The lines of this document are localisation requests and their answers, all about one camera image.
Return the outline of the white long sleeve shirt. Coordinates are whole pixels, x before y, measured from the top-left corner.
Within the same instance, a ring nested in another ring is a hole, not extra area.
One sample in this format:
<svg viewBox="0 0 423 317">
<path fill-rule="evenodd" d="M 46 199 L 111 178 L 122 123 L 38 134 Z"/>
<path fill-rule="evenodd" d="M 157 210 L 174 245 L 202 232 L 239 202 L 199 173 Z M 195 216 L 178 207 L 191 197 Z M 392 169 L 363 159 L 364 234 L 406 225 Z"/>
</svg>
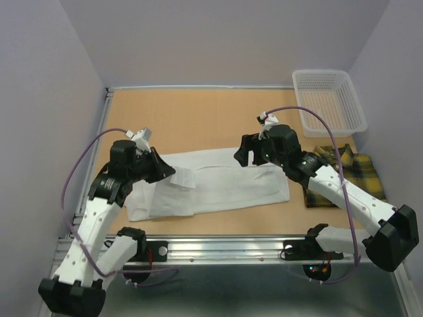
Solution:
<svg viewBox="0 0 423 317">
<path fill-rule="evenodd" d="M 289 201 L 288 179 L 266 163 L 241 167 L 234 148 L 163 155 L 176 173 L 154 184 L 134 184 L 125 206 L 131 222 L 191 217 Z"/>
</svg>

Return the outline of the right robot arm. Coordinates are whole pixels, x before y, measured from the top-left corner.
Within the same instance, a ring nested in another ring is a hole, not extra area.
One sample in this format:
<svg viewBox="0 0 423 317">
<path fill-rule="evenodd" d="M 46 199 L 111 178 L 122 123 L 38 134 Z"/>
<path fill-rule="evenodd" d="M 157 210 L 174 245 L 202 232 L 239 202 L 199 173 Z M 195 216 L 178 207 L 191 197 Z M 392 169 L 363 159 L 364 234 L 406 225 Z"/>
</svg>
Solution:
<svg viewBox="0 0 423 317">
<path fill-rule="evenodd" d="M 234 158 L 242 167 L 272 163 L 282 168 L 290 180 L 349 210 L 363 226 L 358 231 L 326 224 L 310 229 L 304 250 L 312 258 L 325 252 L 346 252 L 365 256 L 382 270 L 393 272 L 419 243 L 412 208 L 395 207 L 341 180 L 339 171 L 329 163 L 302 150 L 296 132 L 288 125 L 273 125 L 262 133 L 243 135 Z"/>
</svg>

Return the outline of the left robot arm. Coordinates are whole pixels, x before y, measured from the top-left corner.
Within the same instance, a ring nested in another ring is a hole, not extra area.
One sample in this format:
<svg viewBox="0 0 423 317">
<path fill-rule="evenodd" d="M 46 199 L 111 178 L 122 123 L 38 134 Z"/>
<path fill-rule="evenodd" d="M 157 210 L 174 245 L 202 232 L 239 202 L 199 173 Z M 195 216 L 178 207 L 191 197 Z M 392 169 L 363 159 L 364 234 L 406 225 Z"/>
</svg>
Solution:
<svg viewBox="0 0 423 317">
<path fill-rule="evenodd" d="M 83 220 L 62 263 L 51 278 L 40 282 L 38 293 L 49 310 L 66 316 L 98 316 L 106 290 L 130 259 L 149 257 L 146 234 L 122 228 L 107 251 L 101 249 L 108 230 L 121 212 L 133 185 L 152 184 L 175 174 L 154 147 L 119 140 L 110 148 L 110 160 L 93 180 Z"/>
</svg>

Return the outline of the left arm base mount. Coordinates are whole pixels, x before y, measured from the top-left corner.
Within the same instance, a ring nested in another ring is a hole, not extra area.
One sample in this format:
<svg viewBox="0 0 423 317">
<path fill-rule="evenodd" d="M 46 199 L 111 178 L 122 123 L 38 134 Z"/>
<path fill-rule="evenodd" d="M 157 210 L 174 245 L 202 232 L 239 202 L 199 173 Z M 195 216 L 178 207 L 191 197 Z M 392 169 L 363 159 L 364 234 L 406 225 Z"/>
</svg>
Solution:
<svg viewBox="0 0 423 317">
<path fill-rule="evenodd" d="M 129 262 L 166 262 L 168 253 L 167 241 L 149 241 L 143 254 L 136 254 Z"/>
</svg>

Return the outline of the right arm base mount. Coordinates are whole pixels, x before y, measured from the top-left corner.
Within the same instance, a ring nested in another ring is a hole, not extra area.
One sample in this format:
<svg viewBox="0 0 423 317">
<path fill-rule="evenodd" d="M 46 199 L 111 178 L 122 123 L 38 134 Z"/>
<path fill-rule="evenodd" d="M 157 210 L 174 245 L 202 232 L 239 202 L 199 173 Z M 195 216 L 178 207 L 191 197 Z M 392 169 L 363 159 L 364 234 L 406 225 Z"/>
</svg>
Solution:
<svg viewBox="0 0 423 317">
<path fill-rule="evenodd" d="M 344 255 L 337 252 L 325 252 L 314 240 L 294 239 L 283 242 L 280 258 L 286 261 L 342 260 Z"/>
</svg>

